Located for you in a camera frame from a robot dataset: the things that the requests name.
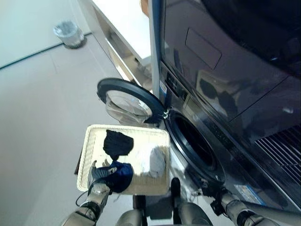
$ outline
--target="washing machine door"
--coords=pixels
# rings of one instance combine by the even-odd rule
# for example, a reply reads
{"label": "washing machine door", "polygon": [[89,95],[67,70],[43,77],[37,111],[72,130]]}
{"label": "washing machine door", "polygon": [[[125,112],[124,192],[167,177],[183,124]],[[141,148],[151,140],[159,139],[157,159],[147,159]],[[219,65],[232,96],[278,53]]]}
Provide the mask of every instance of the washing machine door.
{"label": "washing machine door", "polygon": [[152,93],[131,82],[103,79],[97,85],[97,95],[106,104],[108,114],[123,125],[156,124],[163,119],[162,103]]}

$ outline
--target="white wall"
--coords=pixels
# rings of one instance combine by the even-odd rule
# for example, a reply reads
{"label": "white wall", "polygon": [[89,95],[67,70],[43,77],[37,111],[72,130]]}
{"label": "white wall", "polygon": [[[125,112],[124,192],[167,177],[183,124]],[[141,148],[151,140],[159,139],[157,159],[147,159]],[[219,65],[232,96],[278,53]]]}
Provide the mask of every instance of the white wall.
{"label": "white wall", "polygon": [[1,0],[0,67],[60,43],[52,28],[66,19],[90,32],[76,0]]}

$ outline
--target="white tray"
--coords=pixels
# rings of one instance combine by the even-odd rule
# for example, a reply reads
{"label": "white tray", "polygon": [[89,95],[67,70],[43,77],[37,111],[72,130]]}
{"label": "white tray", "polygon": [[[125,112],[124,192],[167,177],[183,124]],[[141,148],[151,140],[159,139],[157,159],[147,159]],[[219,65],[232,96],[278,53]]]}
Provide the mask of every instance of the white tray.
{"label": "white tray", "polygon": [[[130,163],[134,170],[134,175],[129,187],[122,194],[137,195],[163,195],[169,188],[169,134],[162,129],[150,129],[134,126],[115,125],[91,125],[86,130],[84,146],[80,158],[77,188],[80,191],[88,190],[88,174],[92,162],[97,160],[96,167],[108,166],[112,160],[103,150],[103,141],[107,135],[106,130],[110,129],[121,132],[134,139],[134,147],[127,156],[120,156],[117,161]],[[152,178],[140,175],[141,166],[136,160],[136,154],[143,151],[148,143],[157,144],[162,150],[166,168],[161,177]]]}

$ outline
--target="trash can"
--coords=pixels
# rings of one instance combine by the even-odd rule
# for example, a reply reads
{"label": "trash can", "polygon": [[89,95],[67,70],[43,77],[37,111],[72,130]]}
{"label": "trash can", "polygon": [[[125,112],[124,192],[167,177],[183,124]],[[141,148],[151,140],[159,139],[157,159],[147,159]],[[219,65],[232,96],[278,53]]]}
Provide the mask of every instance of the trash can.
{"label": "trash can", "polygon": [[83,45],[85,36],[72,21],[62,21],[53,28],[54,34],[69,48],[79,48]]}

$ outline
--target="floor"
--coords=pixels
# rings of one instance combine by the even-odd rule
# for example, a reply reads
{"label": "floor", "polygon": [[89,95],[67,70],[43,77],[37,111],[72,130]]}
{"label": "floor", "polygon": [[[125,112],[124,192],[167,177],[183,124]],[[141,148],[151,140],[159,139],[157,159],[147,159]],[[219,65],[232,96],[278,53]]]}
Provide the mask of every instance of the floor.
{"label": "floor", "polygon": [[[118,123],[96,95],[106,77],[119,74],[93,35],[80,49],[59,46],[0,70],[0,225],[60,225],[76,209],[73,173],[85,130]],[[215,217],[205,199],[194,202],[214,224],[233,225]],[[132,196],[113,194],[97,225],[115,225],[130,209]]]}

